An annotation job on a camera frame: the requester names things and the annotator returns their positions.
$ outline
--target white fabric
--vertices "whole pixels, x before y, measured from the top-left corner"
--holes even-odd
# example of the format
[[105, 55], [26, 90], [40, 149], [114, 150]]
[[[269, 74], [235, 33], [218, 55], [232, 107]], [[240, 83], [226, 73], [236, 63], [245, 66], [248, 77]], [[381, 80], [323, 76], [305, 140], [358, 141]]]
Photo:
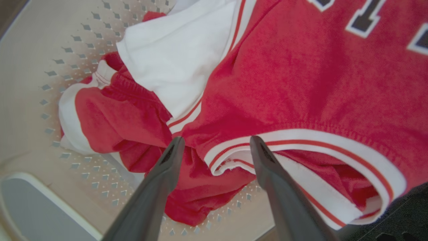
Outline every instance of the white fabric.
[[174, 118], [198, 99], [221, 60], [235, 0], [200, 0], [173, 15], [129, 27], [117, 43], [134, 80], [154, 91]]
[[[251, 14], [253, 13], [254, 6], [256, 5], [256, 1], [257, 0], [236, 0], [235, 10], [232, 17], [231, 31], [220, 60], [223, 60], [227, 53], [229, 53], [229, 51], [232, 50], [241, 40], [245, 30], [247, 29]], [[167, 122], [171, 133], [180, 132], [187, 123], [194, 121], [196, 117], [198, 117], [199, 113], [201, 112], [201, 97], [202, 93], [192, 104], [192, 106], [182, 113], [182, 115], [179, 117], [172, 117]]]
[[[364, 175], [379, 194], [377, 199], [370, 201], [367, 211], [375, 211], [377, 209], [380, 209], [380, 211], [369, 217], [354, 220], [353, 224], [368, 224], [377, 220], [388, 207], [390, 200], [399, 197], [407, 187], [406, 179], [394, 164], [375, 149], [355, 140], [309, 129], [277, 130], [269, 133], [261, 133], [258, 136], [265, 141], [271, 151], [303, 150], [324, 153], [343, 161]], [[276, 157], [285, 170], [290, 174], [296, 173], [295, 170], [290, 169], [293, 166], [284, 165], [285, 162], [281, 161], [282, 157]], [[205, 155], [204, 161], [210, 167], [214, 176], [219, 176], [226, 170], [237, 167], [241, 167], [253, 174], [256, 173], [250, 152], [250, 136], [229, 140], [214, 146]], [[391, 187], [393, 196], [389, 195], [386, 185], [381, 180], [385, 180], [387, 182], [386, 185]], [[299, 180], [295, 181], [304, 187], [303, 183], [300, 183]], [[317, 187], [319, 190], [323, 190], [319, 185], [325, 186], [325, 190], [327, 188], [321, 182], [311, 181], [311, 183], [312, 187]], [[324, 193], [327, 195], [323, 196], [316, 193], [316, 189], [310, 188], [308, 188], [307, 192], [343, 223], [348, 223], [348, 220], [356, 217], [356, 212], [348, 208], [348, 205], [343, 206], [344, 202], [343, 198], [340, 197], [341, 194], [332, 195], [333, 192], [329, 193], [325, 191]], [[326, 200], [328, 201], [327, 203], [330, 202], [330, 198], [336, 199], [335, 202], [332, 202], [335, 206], [324, 206]], [[341, 206], [345, 207], [340, 209], [341, 211], [348, 210], [344, 214], [345, 216], [336, 214], [336, 211]]]
[[177, 0], [174, 7], [171, 9], [171, 11], [167, 15], [173, 15], [185, 9], [188, 9], [190, 6], [192, 6], [198, 1], [200, 0]]

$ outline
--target jersey number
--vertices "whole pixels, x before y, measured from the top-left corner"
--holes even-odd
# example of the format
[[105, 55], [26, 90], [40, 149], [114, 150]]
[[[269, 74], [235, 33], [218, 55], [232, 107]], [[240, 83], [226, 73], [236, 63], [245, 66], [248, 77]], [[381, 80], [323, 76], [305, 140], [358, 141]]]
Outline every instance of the jersey number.
[[360, 37], [367, 38], [379, 22], [380, 17], [377, 13], [385, 2], [386, 0], [367, 0], [363, 8], [355, 12], [346, 26], [346, 30]]
[[[334, 0], [307, 1], [314, 4], [321, 12], [334, 4]], [[362, 38], [367, 38], [379, 22], [380, 16], [377, 14], [385, 2], [386, 0], [366, 0], [364, 6], [354, 13], [345, 29]], [[407, 49], [428, 55], [428, 23], [422, 25]]]

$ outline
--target white plastic basket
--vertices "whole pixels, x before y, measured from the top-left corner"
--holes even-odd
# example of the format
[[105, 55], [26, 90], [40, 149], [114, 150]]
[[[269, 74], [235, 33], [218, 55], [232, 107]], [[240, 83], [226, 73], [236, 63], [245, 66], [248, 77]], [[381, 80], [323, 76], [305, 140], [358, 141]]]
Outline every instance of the white plastic basket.
[[[147, 11], [168, 12], [174, 4], [174, 0], [31, 0], [0, 42], [1, 178], [24, 173], [40, 180], [85, 220], [82, 225], [98, 232], [97, 238], [133, 188], [102, 156], [86, 157], [59, 147], [57, 102], [68, 86], [95, 70], [101, 55], [116, 50], [127, 26], [140, 22]], [[1, 214], [6, 230], [19, 237], [4, 205]], [[164, 218], [159, 240], [250, 241], [273, 226], [267, 195], [254, 182], [197, 227]]]

